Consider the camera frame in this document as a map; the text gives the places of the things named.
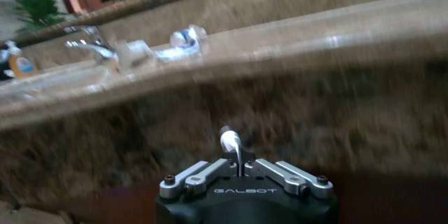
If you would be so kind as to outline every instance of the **potted plant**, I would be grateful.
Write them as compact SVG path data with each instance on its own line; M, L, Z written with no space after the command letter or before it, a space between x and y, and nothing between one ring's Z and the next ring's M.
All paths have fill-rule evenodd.
M15 0L19 6L15 7L19 20L25 25L17 31L37 31L64 21L65 18L57 10L56 0Z

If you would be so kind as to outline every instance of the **screw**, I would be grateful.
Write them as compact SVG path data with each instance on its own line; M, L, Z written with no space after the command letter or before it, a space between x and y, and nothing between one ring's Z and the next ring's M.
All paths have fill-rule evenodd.
M165 185L173 185L176 183L176 177L173 175L167 175L164 179Z
M324 175L319 175L316 180L317 180L317 183L320 183L321 185L328 184L328 178Z
M299 187L299 197L305 198L311 193L311 189L308 185L300 185Z

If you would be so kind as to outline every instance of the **faucet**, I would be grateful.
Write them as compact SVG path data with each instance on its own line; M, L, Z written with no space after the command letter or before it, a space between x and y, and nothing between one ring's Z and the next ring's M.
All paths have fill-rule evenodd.
M68 48L81 48L96 52L99 55L96 59L97 62L108 59L117 59L117 53L112 50L111 46L104 41L96 26L68 26L64 28L64 32L68 34L76 31L84 31L92 38L93 43L89 44L83 39L80 41L67 41L65 46Z

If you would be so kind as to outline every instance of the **soap bottle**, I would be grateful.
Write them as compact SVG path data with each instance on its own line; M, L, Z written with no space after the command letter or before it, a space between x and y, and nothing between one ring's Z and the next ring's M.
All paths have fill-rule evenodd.
M16 46L16 43L9 40L7 41L7 45L9 47L9 67L13 71L15 78L21 79L35 75L36 68L32 62L21 57L21 50Z

